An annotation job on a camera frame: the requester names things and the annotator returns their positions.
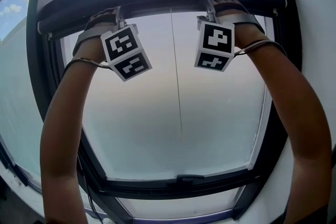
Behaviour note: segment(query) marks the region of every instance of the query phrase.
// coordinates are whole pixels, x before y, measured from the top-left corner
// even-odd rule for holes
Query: hand
[[[116,14],[116,12],[117,12],[116,9],[114,9],[112,12],[111,11],[104,12],[103,14],[93,16],[90,19],[90,21],[100,17],[101,15]],[[115,26],[115,23],[97,23],[92,28],[95,28],[98,26]],[[103,48],[100,37],[90,38],[88,40],[83,41],[77,53],[75,54],[73,58],[86,58],[86,59],[95,61],[97,63],[101,63],[105,61],[106,58],[105,58],[104,48]]]
[[[215,6],[217,4],[221,3],[236,3],[240,4],[237,0],[211,0],[212,4]],[[241,10],[237,9],[228,9],[223,12],[219,12],[216,14],[216,17],[221,17],[224,15],[230,15],[230,14],[238,14],[238,13],[244,13]],[[242,25],[236,25],[235,26],[235,46],[243,49],[247,45],[251,44],[254,41],[257,40],[268,40],[267,36],[265,36],[259,29],[253,24],[242,24]]]

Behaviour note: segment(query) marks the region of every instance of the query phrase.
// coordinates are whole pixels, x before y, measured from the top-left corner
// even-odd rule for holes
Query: wire
[[[92,61],[90,59],[86,59],[86,58],[76,58],[76,59],[73,59],[71,60],[71,62],[69,62],[67,64],[67,66],[65,67],[64,71],[63,71],[63,77],[64,77],[64,74],[65,72],[69,69],[69,67],[71,67],[75,62],[85,62],[85,63],[88,63],[89,65],[93,65],[95,67],[100,67],[100,68],[104,68],[104,69],[110,69],[112,70],[109,66],[106,66],[106,65],[102,65],[101,63],[97,63],[95,61]]]
[[[181,100],[180,100],[180,87],[179,87],[179,85],[178,85],[177,61],[176,61],[176,50],[175,50],[175,37],[174,37],[174,28],[173,28],[173,13],[172,13],[172,9],[170,9],[170,17],[171,17],[171,22],[172,22],[172,32],[173,32],[173,44],[174,44],[174,56],[175,56],[175,68],[176,68],[176,80],[177,80],[178,107],[180,108],[181,135],[182,135],[182,137],[183,137],[182,115],[181,115]]]
[[[235,57],[236,56],[240,56],[240,55],[249,54],[250,52],[257,50],[257,49],[261,48],[262,46],[269,46],[269,45],[274,45],[284,55],[286,55],[286,57],[288,57],[285,49],[279,43],[277,43],[275,41],[271,41],[271,40],[258,40],[258,41],[254,41],[253,43],[251,43],[248,46],[246,46],[244,49],[236,52],[235,53]]]
[[[93,204],[93,200],[92,200],[92,197],[91,197],[91,192],[90,192],[90,189],[89,189],[89,185],[88,185],[88,182],[85,178],[85,173],[84,173],[84,170],[83,170],[83,167],[82,167],[82,164],[80,163],[80,160],[79,160],[79,156],[77,155],[77,160],[78,160],[78,164],[79,164],[79,168],[80,168],[80,171],[81,173],[83,174],[83,179],[84,179],[84,184],[85,184],[85,187],[86,187],[86,192],[87,192],[87,195],[88,195],[88,199],[89,199],[89,204],[91,206],[91,209],[92,211],[94,212],[94,214],[97,216],[97,218],[99,219],[100,223],[103,224],[103,221],[102,219],[100,218],[96,208],[94,207],[94,204]]]

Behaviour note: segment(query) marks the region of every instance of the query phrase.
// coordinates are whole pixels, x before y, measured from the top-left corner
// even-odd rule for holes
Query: skin
[[[232,0],[219,0],[214,5]],[[218,17],[242,13],[231,9]],[[235,27],[236,46],[267,40],[254,25]],[[75,58],[104,61],[99,38],[82,43]],[[331,191],[331,138],[325,113],[300,71],[274,46],[249,54],[264,79],[294,155],[285,223],[295,223],[327,205]],[[76,159],[85,99],[96,67],[74,63],[62,79],[44,122],[40,145],[41,179],[47,223],[87,223],[79,192]]]

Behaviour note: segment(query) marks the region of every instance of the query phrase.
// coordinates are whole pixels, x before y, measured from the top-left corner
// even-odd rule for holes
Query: glass pane
[[[108,177],[174,178],[176,158],[171,154],[181,152],[181,131],[171,15],[140,17],[128,23],[137,24],[153,69],[127,82],[110,70],[98,69],[86,100],[83,126]],[[66,54],[71,54],[76,36],[65,42],[71,42]]]
[[[194,68],[199,15],[203,13],[128,20],[137,24],[153,69],[127,82],[110,70],[98,69],[95,74],[83,126],[110,180],[212,175],[249,164],[265,84],[244,56],[224,73]],[[65,38],[66,62],[78,34]]]
[[[0,2],[0,135],[14,161],[39,176],[43,123],[28,71],[27,5],[28,0]]]
[[[131,200],[119,198],[133,218],[172,219],[197,217],[233,208],[239,188],[222,193],[178,200]]]
[[[237,169],[249,162],[265,84],[248,56],[236,57],[224,73],[194,67],[199,15],[205,13],[173,13],[173,29],[184,173],[204,175]]]

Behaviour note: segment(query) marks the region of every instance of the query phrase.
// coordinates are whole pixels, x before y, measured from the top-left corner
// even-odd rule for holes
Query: black window frame
[[[137,1],[134,4],[134,0],[114,0],[114,6],[124,4],[126,18],[164,13],[167,6],[181,12],[204,11],[199,0]],[[276,41],[283,45],[289,59],[301,70],[301,35],[295,0],[240,1],[251,13],[273,18]],[[155,9],[151,9],[150,7],[154,3]],[[107,7],[111,7],[111,0],[29,0],[27,15],[28,67],[33,92],[43,120],[64,70],[60,38],[83,30],[86,21],[92,14]],[[286,139],[286,131],[272,104],[265,137],[252,170],[194,179],[189,186],[179,185],[176,179],[132,183],[102,180],[106,175],[83,130],[79,157],[94,201],[113,221],[118,223],[141,222],[141,220],[132,219],[115,197],[179,199],[209,195],[245,186],[233,209],[225,212],[219,218],[213,218],[216,220],[229,217],[239,219],[266,183],[282,152]],[[1,147],[0,153],[0,159],[8,163],[6,161],[8,155]],[[81,173],[78,173],[78,178],[80,185],[86,189]],[[206,223],[209,220],[200,218],[197,223]]]

